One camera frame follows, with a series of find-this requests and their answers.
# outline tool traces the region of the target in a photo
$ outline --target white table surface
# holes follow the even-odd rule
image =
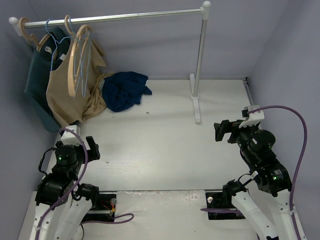
[[[222,120],[241,119],[249,105],[243,82],[201,81],[202,124],[194,121],[188,80],[150,80],[147,86],[153,95],[143,96],[141,105],[119,113],[107,109],[80,126],[81,137],[93,136],[101,154],[81,182],[118,191],[116,215],[135,214],[125,224],[86,224],[84,240],[256,240],[246,220],[213,221],[200,211],[206,207],[204,190],[221,189],[249,171],[239,147],[227,143],[229,134],[215,142],[213,128]],[[52,156],[49,169],[55,163]],[[248,187],[266,210],[257,186]],[[30,237],[34,198],[19,240]]]
[[[29,240],[35,217],[31,199],[18,240]],[[128,223],[84,225],[83,240],[257,240],[247,220],[208,220],[204,190],[117,193],[116,216],[133,213]]]
[[[93,136],[100,160],[90,162],[83,183],[101,191],[221,189],[249,171],[229,134],[215,142],[213,124],[241,119],[250,105],[242,80],[201,80],[202,123],[194,120],[188,80],[149,80],[152,95],[124,112],[106,109],[80,126]],[[54,158],[50,168],[56,164]]]

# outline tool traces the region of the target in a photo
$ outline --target crumpled navy cloth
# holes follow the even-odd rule
[[[142,94],[152,95],[146,86],[148,76],[133,71],[118,72],[104,79],[102,97],[106,107],[121,112],[141,103]]]

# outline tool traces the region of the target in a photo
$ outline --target lavender wall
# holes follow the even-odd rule
[[[203,77],[247,77],[289,0],[212,0]],[[30,0],[39,19],[199,8],[204,0]],[[177,15],[92,24],[110,71],[150,77],[195,72],[202,16]]]
[[[299,111],[308,144],[296,185],[295,202],[308,239],[319,239],[320,212],[320,1],[291,0],[268,41],[249,86],[256,104],[286,105]],[[293,176],[303,142],[299,119],[285,110],[266,110],[263,127],[277,139],[278,159]]]
[[[9,25],[12,16],[37,17],[24,0],[0,3],[0,238],[16,240],[55,136],[47,133],[24,96],[31,54]]]

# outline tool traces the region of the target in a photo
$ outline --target clothes rack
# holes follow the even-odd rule
[[[206,38],[206,28],[207,21],[209,18],[211,3],[205,1],[200,8],[197,9],[187,9],[187,10],[174,10],[174,11],[158,11],[158,12],[146,12],[146,13],[132,13],[132,14],[120,14],[120,15],[109,15],[109,16],[94,16],[94,17],[81,17],[73,18],[70,20],[72,24],[87,24],[87,23],[97,23],[97,22],[109,22],[109,21],[118,21],[118,20],[130,20],[130,19],[139,19],[139,18],[150,18],[150,17],[162,17],[162,16],[171,16],[171,15],[182,15],[182,14],[202,14],[202,24],[201,24],[201,33],[200,33],[200,42],[198,49],[198,58],[196,64],[195,75],[190,74],[190,86],[191,86],[191,96],[190,99],[193,102],[194,109],[194,119],[196,123],[201,122],[200,106],[199,106],[199,81],[201,74],[201,65],[202,58],[204,53],[204,45]],[[10,17],[9,23],[12,25],[14,30],[19,36],[22,37],[22,33],[18,28],[19,20],[16,17]],[[65,20],[52,20],[48,22],[48,26],[60,26],[64,25]],[[35,22],[26,22],[24,23],[24,28],[40,28],[46,25],[46,21],[35,21]]]

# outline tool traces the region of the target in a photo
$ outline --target wooden hanger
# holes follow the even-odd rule
[[[29,18],[27,18],[27,17],[22,17],[22,18],[20,18],[19,23],[18,23],[18,28],[20,29],[23,37],[24,37],[27,41],[33,42],[33,43],[35,44],[36,48],[39,48],[40,45],[39,45],[39,41],[38,41],[38,39],[36,38],[36,36],[35,36],[33,33],[30,34],[30,35],[27,34],[27,32],[26,32],[26,30],[25,30],[25,23],[29,23],[29,22],[30,22],[30,20],[29,20]]]
[[[65,27],[66,31],[69,33],[70,36],[74,36],[75,33],[73,31],[71,31],[71,29],[69,27],[70,25],[68,23],[69,21],[70,21],[70,16],[66,15],[65,18],[64,18],[64,27]]]
[[[77,40],[80,40],[83,35],[85,35],[87,32],[92,32],[93,29],[89,25],[82,25],[78,32],[76,33],[76,39],[73,41],[71,52],[70,52],[70,60],[68,65],[68,75],[67,75],[67,81],[68,81],[68,92],[71,97],[76,96],[76,86],[79,80],[79,74],[81,71],[81,61],[84,58],[85,49],[88,44],[91,44],[90,36],[87,35],[84,39],[84,43],[82,46],[82,51],[79,59],[78,68],[76,71],[76,74],[74,73],[74,63],[75,63],[75,53],[76,50],[79,48],[79,43]]]
[[[26,30],[25,30],[25,23],[29,23],[30,20],[27,17],[22,17],[19,20],[19,24],[18,27],[21,30],[21,33],[23,35],[23,37],[29,41],[29,42],[33,42],[35,45],[35,49],[40,52],[40,50],[42,49],[42,47],[44,46],[44,44],[46,43],[46,41],[50,38],[50,35],[47,33],[46,35],[43,36],[43,38],[41,39],[41,41],[39,42],[38,39],[36,38],[36,36],[32,33],[32,34],[27,34]],[[55,51],[54,57],[53,59],[55,60],[56,57],[58,55],[58,51]]]

